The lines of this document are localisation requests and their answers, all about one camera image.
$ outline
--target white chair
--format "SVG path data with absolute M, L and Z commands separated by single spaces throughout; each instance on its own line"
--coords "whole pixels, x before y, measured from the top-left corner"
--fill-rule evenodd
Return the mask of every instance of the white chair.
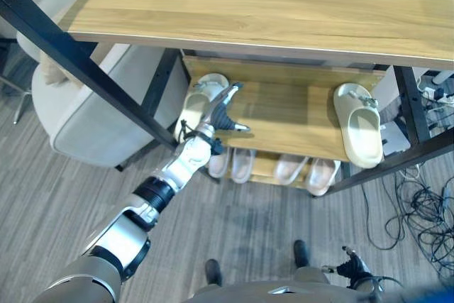
M 55 18 L 74 1 L 43 0 L 39 6 Z M 20 46 L 39 62 L 40 50 L 20 33 L 17 38 Z M 163 48 L 115 44 L 99 66 L 141 104 L 163 52 Z M 177 59 L 155 114 L 158 123 L 169 127 L 177 120 L 186 90 L 184 70 Z M 115 167 L 153 140 L 90 88 L 70 81 L 47 85 L 42 65 L 33 74 L 32 98 L 52 148 L 82 162 Z

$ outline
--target black metal frame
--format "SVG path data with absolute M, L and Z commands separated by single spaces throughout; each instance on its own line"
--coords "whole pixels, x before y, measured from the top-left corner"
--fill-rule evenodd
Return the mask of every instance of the black metal frame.
M 153 116 L 175 60 L 179 56 L 178 50 L 165 50 L 141 106 L 89 58 L 92 45 L 82 46 L 68 33 L 60 30 L 32 0 L 0 0 L 0 15 L 100 97 L 154 136 L 159 143 L 175 149 L 177 141 Z M 183 69 L 189 80 L 184 64 Z M 411 144 L 410 149 L 386 158 L 375 168 L 363 170 L 352 176 L 350 176 L 350 165 L 343 164 L 344 179 L 331 186 L 329 194 L 454 150 L 454 128 L 434 138 L 430 137 L 413 70 L 410 67 L 394 66 L 394 72 L 402 99 L 402 111 Z
M 168 148 L 176 148 L 177 141 L 172 134 L 107 76 L 89 58 L 86 50 L 62 31 L 32 0 L 0 0 L 0 16 L 156 140 Z M 169 75 L 164 73 L 162 78 L 168 78 Z M 159 102 L 159 99 L 154 97 L 153 103 Z

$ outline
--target shoe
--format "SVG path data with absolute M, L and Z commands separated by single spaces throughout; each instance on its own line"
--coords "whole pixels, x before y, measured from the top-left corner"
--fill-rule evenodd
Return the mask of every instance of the shoe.
M 358 167 L 375 167 L 383 156 L 377 100 L 355 83 L 339 86 L 333 100 L 348 158 Z
M 301 239 L 298 239 L 294 242 L 293 254 L 297 268 L 309 266 L 309 251 L 307 249 L 306 243 Z
M 195 129 L 200 118 L 220 92 L 228 87 L 228 79 L 221 74 L 207 74 L 199 79 L 188 91 L 184 99 L 183 110 L 175 126 L 174 137 L 178 142 L 184 141 L 182 121 L 186 122 L 188 130 Z
M 231 148 L 224 147 L 220 155 L 213 155 L 208 164 L 208 173 L 212 177 L 223 177 L 227 173 L 228 162 L 230 161 Z
M 232 156 L 232 180 L 244 184 L 253 172 L 255 150 L 235 148 Z
M 306 189 L 312 195 L 324 195 L 332 185 L 334 177 L 341 166 L 337 160 L 314 159 L 306 176 Z
M 307 156 L 283 154 L 277 161 L 274 176 L 283 185 L 291 184 L 307 163 Z
M 209 259 L 205 263 L 205 276 L 208 285 L 217 284 L 222 286 L 221 267 L 216 259 Z

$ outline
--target metal table leg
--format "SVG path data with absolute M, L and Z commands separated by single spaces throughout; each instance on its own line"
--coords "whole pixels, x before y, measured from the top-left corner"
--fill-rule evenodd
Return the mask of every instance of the metal table leg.
M 55 62 L 168 148 L 177 141 L 93 62 L 32 0 L 0 0 L 0 15 Z

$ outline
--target chair leg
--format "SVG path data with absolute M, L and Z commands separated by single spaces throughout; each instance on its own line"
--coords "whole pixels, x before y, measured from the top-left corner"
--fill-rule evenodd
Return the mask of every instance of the chair leg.
M 26 100 L 26 97 L 27 96 L 31 96 L 31 90 L 25 90 L 23 88 L 21 88 L 20 86 L 18 86 L 17 84 L 14 84 L 12 81 L 10 81 L 9 79 L 3 77 L 0 75 L 0 82 L 3 82 L 5 83 L 6 85 L 9 85 L 11 88 L 17 90 L 18 92 L 21 93 L 21 101 L 19 102 L 19 105 L 18 105 L 18 108 L 16 110 L 16 113 L 14 113 L 14 120 L 13 120 L 13 123 L 14 124 L 17 124 L 19 122 L 19 119 L 21 117 L 21 114 L 22 114 L 22 109 L 23 109 L 23 105 L 25 104 L 25 100 Z
M 14 113 L 13 124 L 17 124 L 19 122 L 27 96 L 31 96 L 31 92 L 23 92 L 21 94 L 21 101 L 19 102 L 19 105 L 16 109 L 16 113 Z

